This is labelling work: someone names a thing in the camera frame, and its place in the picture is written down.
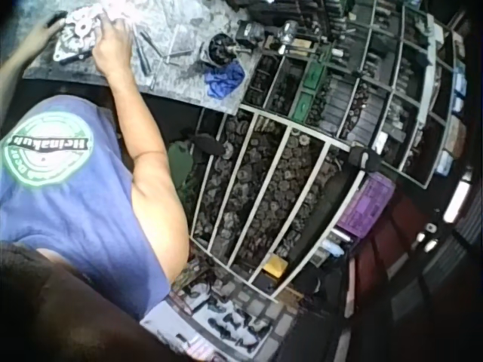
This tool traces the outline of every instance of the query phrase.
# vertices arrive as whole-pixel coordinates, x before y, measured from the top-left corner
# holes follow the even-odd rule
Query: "purple container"
[[[337,226],[364,238],[394,194],[395,184],[380,173],[372,173],[340,217]]]

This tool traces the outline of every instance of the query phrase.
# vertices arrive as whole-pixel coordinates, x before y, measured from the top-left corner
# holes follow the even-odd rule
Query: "person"
[[[23,69],[64,26],[37,25],[0,68],[0,125]],[[134,161],[123,165],[105,109],[58,95],[0,141],[0,240],[36,250],[140,321],[188,259],[186,216],[160,130],[131,71],[131,31],[104,14],[93,58]]]

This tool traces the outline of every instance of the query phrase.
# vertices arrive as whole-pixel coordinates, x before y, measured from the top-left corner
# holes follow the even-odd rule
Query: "hand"
[[[30,34],[22,41],[15,56],[21,62],[29,62],[34,60],[47,46],[47,43],[51,38],[57,34],[66,24],[65,19],[60,19],[52,26],[47,27],[49,20],[52,19],[52,15],[43,19],[31,30]]]
[[[96,29],[97,44],[92,50],[97,69],[108,81],[132,75],[132,39],[128,25],[123,19],[111,23],[105,14],[100,19],[102,29]]]

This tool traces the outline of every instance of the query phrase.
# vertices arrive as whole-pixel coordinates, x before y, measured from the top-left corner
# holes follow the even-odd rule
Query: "green circular logo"
[[[5,165],[27,186],[61,183],[89,159],[94,147],[85,121],[66,112],[46,112],[19,124],[3,145]]]

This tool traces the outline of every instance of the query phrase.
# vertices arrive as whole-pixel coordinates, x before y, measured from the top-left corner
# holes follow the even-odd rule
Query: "drawer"
[[[310,106],[312,104],[312,94],[308,93],[300,93],[300,97],[297,103],[297,107],[295,107],[293,119],[297,123],[303,123],[305,118],[309,114]]]
[[[311,62],[309,65],[309,71],[305,75],[305,79],[303,79],[303,86],[305,88],[313,89],[315,91],[317,89],[318,81],[320,81],[323,70],[324,66],[322,64],[317,62]]]

